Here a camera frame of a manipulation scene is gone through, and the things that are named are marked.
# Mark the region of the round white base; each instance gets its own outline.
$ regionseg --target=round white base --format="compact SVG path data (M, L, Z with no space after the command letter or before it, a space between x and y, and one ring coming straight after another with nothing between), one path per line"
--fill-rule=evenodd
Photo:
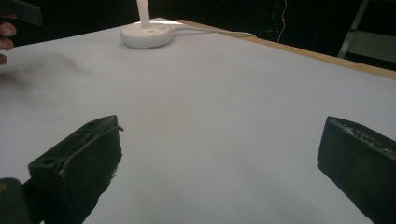
M151 23L147 29L142 29L140 23L134 23L122 29L121 40L129 48L150 49L171 42L172 31L169 26L160 23Z

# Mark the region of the white tabletop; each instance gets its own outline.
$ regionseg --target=white tabletop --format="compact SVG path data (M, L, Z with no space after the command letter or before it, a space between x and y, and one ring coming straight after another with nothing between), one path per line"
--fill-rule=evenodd
M317 168L328 116L396 139L396 80L218 34L128 49L121 28L15 48L0 177L117 115L122 161L85 223L371 223Z

